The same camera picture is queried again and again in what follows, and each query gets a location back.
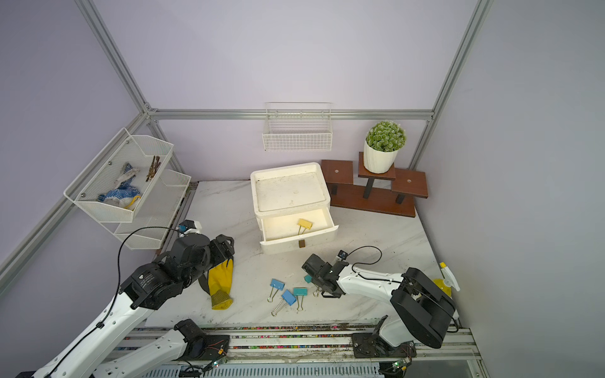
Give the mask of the blue binder clip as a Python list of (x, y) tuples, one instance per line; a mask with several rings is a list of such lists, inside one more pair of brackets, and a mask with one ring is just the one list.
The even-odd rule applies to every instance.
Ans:
[(285, 289), (285, 283), (277, 279), (272, 279), (269, 286), (271, 287), (271, 291), (267, 298), (267, 302), (273, 302), (277, 293)]
[(276, 317), (280, 313), (280, 311), (282, 311), (283, 309), (285, 309), (287, 307), (293, 306), (296, 302), (297, 302), (297, 298), (296, 298), (296, 296), (294, 296), (292, 294), (291, 291), (289, 291), (289, 290), (284, 291), (284, 293), (281, 295), (280, 302), (271, 311), (271, 315), (273, 317)]

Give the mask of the white three-drawer cabinet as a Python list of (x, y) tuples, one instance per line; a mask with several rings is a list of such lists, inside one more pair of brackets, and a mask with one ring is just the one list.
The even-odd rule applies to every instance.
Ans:
[[(254, 171), (251, 192), (263, 253), (292, 252), (337, 237), (339, 226), (332, 219), (331, 197), (318, 163)], [(313, 223), (302, 235), (298, 235), (300, 218)]]

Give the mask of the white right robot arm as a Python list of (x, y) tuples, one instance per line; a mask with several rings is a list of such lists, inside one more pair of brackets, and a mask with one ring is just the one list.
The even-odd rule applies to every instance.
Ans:
[(330, 264), (310, 255), (302, 269), (323, 295), (360, 295), (389, 304), (396, 317), (385, 318), (377, 337), (391, 348), (414, 340), (433, 349), (444, 343), (455, 320), (455, 303), (419, 269), (390, 274), (356, 268), (346, 261)]

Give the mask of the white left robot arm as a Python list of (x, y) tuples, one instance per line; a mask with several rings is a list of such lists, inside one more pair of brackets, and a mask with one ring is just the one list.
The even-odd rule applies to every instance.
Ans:
[(200, 233), (178, 238), (171, 250), (137, 268), (119, 281), (107, 308), (59, 355), (36, 371), (21, 377), (136, 377), (165, 362), (219, 358), (228, 340), (209, 336), (191, 319), (179, 321), (171, 330), (146, 346), (111, 362), (106, 357), (142, 321), (168, 300), (179, 296), (211, 269), (235, 254), (230, 236), (209, 239)]

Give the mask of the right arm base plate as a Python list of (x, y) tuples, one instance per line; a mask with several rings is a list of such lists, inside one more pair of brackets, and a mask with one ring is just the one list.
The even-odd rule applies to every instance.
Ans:
[(415, 358), (417, 356), (413, 341), (393, 347), (379, 336), (379, 331), (388, 318), (388, 315), (384, 315), (371, 333), (354, 333), (351, 336), (356, 358)]

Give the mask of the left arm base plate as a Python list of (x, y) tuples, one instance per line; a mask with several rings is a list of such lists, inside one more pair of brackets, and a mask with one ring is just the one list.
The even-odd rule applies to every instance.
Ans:
[(229, 348), (229, 335), (212, 335), (204, 332), (191, 319), (178, 322), (174, 328), (184, 337), (184, 353), (179, 361), (217, 361)]

